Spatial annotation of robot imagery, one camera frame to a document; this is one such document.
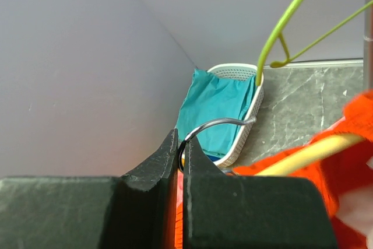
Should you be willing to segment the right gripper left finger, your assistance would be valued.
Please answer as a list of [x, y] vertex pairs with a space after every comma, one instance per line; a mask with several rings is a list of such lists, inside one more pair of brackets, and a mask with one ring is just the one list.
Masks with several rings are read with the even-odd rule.
[[178, 133], [120, 177], [1, 179], [2, 248], [173, 248]]

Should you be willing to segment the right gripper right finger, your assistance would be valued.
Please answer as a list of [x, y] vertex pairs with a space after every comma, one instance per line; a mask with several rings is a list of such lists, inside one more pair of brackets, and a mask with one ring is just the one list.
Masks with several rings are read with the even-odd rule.
[[185, 147], [184, 248], [337, 248], [307, 179], [228, 176], [197, 139]]

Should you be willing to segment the yellow hanger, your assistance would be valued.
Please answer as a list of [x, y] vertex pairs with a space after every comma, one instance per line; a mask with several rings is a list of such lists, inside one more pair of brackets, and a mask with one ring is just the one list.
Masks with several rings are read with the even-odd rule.
[[[193, 129], [185, 139], [180, 143], [178, 148], [178, 163], [179, 170], [184, 171], [184, 164], [182, 163], [182, 154], [184, 149], [198, 133], [210, 127], [220, 124], [234, 124], [238, 126], [246, 126], [256, 121], [255, 117], [247, 120], [237, 120], [233, 118], [218, 118], [208, 121], [197, 128]], [[296, 170], [304, 168], [318, 160], [325, 159], [335, 155], [351, 146], [354, 146], [365, 139], [356, 134], [339, 134], [330, 135], [320, 141], [313, 143], [298, 152], [293, 153], [289, 157], [269, 166], [268, 168], [256, 173], [257, 176], [287, 176]]]

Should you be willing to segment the orange shorts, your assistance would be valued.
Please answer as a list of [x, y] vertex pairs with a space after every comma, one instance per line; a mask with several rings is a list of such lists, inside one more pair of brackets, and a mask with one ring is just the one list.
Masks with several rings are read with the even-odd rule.
[[372, 92], [355, 97], [344, 107], [343, 117], [330, 128], [315, 135], [318, 143], [339, 132], [356, 132], [366, 140], [331, 157], [296, 170], [292, 177], [311, 180], [321, 192], [340, 248], [372, 248], [372, 221], [358, 218], [372, 214], [363, 206], [372, 200]]

